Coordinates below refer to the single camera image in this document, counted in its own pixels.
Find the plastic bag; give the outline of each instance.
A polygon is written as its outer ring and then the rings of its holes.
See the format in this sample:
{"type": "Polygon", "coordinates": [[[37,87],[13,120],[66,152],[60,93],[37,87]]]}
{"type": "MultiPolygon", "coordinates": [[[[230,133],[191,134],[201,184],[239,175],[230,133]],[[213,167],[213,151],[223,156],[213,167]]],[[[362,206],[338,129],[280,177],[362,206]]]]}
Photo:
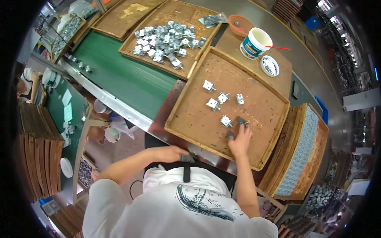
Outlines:
{"type": "Polygon", "coordinates": [[[69,7],[69,14],[75,13],[78,16],[82,18],[88,18],[90,15],[92,15],[94,12],[96,12],[97,9],[93,7],[90,3],[86,2],[85,0],[77,0],[70,4],[69,7]]]}
{"type": "Polygon", "coordinates": [[[134,131],[138,129],[137,126],[128,128],[126,121],[122,116],[117,116],[111,121],[111,127],[117,129],[119,132],[126,133],[131,139],[135,140],[134,131]]]}
{"type": "Polygon", "coordinates": [[[225,13],[220,13],[215,16],[204,16],[202,19],[204,19],[204,26],[205,27],[210,27],[217,25],[218,23],[227,23],[227,17],[225,13]]]}
{"type": "Polygon", "coordinates": [[[57,26],[57,32],[61,33],[62,29],[74,18],[74,14],[65,14],[61,17],[61,22],[57,26]]]}

